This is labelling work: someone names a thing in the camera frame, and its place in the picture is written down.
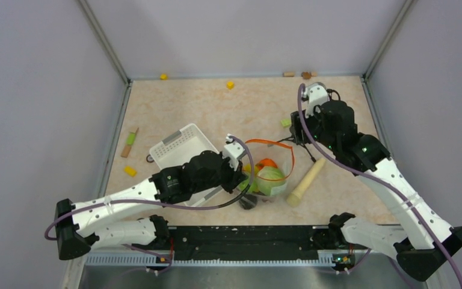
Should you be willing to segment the yellow fruit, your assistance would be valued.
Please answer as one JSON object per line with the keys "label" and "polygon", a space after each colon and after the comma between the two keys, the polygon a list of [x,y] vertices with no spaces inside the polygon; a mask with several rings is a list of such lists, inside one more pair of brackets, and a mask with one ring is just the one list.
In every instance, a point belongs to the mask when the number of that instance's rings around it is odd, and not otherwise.
{"label": "yellow fruit", "polygon": [[242,170],[244,172],[256,175],[260,171],[260,168],[257,165],[252,166],[251,164],[246,164],[243,166]]}

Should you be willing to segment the white plastic basket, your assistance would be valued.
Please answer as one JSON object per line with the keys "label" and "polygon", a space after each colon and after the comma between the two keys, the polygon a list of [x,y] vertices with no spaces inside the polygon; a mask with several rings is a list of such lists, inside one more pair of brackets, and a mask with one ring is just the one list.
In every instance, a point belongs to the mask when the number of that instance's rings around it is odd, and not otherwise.
{"label": "white plastic basket", "polygon": [[[181,166],[204,151],[218,152],[198,126],[190,123],[152,146],[149,154],[162,170],[168,167]],[[201,191],[192,195],[189,200],[177,205],[200,207],[221,190],[222,188],[215,187]]]}

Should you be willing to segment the green pepper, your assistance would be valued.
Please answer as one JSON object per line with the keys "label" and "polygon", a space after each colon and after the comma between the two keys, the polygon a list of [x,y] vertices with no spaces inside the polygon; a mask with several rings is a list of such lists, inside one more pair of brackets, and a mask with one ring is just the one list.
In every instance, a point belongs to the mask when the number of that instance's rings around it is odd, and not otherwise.
{"label": "green pepper", "polygon": [[243,172],[245,179],[238,184],[237,189],[239,191],[244,191],[247,186],[248,190],[247,193],[252,194],[252,193],[258,193],[259,192],[259,187],[257,185],[256,179],[253,179],[253,182],[250,183],[250,174],[248,172]]}

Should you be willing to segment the orange tangerine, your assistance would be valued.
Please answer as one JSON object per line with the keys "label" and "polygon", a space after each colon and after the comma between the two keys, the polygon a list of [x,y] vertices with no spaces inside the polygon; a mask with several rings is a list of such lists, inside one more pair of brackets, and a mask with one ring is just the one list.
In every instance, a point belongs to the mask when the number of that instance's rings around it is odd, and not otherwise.
{"label": "orange tangerine", "polygon": [[270,158],[264,158],[256,163],[256,167],[263,169],[264,167],[278,168],[275,161]]}

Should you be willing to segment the pale green cabbage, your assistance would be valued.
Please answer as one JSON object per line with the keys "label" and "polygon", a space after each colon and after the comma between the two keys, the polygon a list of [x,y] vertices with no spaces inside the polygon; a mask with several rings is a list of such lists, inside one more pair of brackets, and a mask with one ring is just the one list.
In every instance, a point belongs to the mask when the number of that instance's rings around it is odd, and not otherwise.
{"label": "pale green cabbage", "polygon": [[277,196],[286,191],[285,174],[278,168],[264,167],[256,174],[259,191],[265,196]]}

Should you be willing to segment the clear zip bag orange zipper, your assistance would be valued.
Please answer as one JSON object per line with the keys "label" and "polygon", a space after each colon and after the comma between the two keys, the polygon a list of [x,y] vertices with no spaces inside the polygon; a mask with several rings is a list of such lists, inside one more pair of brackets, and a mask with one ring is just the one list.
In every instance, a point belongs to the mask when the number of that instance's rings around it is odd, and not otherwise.
{"label": "clear zip bag orange zipper", "polygon": [[260,138],[245,142],[249,148],[253,162],[248,156],[242,159],[242,172],[246,180],[236,187],[240,193],[248,185],[250,176],[253,182],[247,194],[238,201],[244,210],[252,210],[258,205],[271,204],[280,199],[288,190],[289,177],[295,166],[294,149],[291,145]]}

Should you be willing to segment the microphone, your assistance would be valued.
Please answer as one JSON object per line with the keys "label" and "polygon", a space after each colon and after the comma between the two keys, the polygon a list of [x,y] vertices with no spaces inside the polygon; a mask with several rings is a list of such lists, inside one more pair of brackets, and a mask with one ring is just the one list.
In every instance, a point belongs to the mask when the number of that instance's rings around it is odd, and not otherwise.
{"label": "microphone", "polygon": [[[302,101],[302,89],[304,86],[309,86],[309,85],[305,85],[304,83],[302,83],[299,85],[298,91],[297,91],[297,97],[300,97],[301,104],[304,103]],[[341,96],[337,90],[332,89],[332,88],[327,88],[327,91],[330,94],[330,100],[327,102],[341,101]],[[313,163],[315,163],[316,158],[309,151],[307,145],[311,144],[311,141],[310,141],[311,139],[313,139],[316,142],[320,142],[322,144],[322,141],[319,141],[324,131],[322,127],[321,105],[316,106],[315,114],[312,117],[309,117],[308,119],[304,117],[304,113],[305,113],[305,109],[302,109],[301,117],[299,116],[298,111],[294,111],[293,113],[291,113],[290,119],[292,121],[292,125],[289,127],[289,132],[291,135],[289,137],[282,138],[278,140],[277,142],[278,143],[290,142],[296,146],[302,147],[308,154],[310,160]]]}

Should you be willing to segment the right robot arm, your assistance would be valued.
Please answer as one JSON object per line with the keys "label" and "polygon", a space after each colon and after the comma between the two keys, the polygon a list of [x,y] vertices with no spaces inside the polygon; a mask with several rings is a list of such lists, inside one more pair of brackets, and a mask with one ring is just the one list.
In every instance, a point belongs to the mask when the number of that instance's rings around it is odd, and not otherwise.
{"label": "right robot arm", "polygon": [[369,187],[399,222],[392,230],[351,213],[337,216],[330,243],[358,244],[395,260],[423,282],[448,264],[462,285],[454,255],[462,248],[462,226],[452,226],[424,201],[399,171],[391,153],[371,134],[361,132],[355,111],[344,101],[325,98],[302,104],[291,114],[296,143],[311,145],[323,157]]}

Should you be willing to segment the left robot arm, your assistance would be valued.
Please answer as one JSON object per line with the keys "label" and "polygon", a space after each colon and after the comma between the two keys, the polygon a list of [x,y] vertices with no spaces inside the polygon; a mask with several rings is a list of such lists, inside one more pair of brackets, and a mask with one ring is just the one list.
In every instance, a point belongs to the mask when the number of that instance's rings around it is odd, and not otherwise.
{"label": "left robot arm", "polygon": [[55,231],[60,260],[79,258],[93,249],[121,244],[150,244],[169,239],[167,221],[158,215],[137,221],[125,218],[142,211],[170,207],[186,210],[195,194],[220,188],[232,192],[242,181],[243,153],[204,151],[187,163],[166,167],[139,184],[86,202],[62,199],[49,229]]}

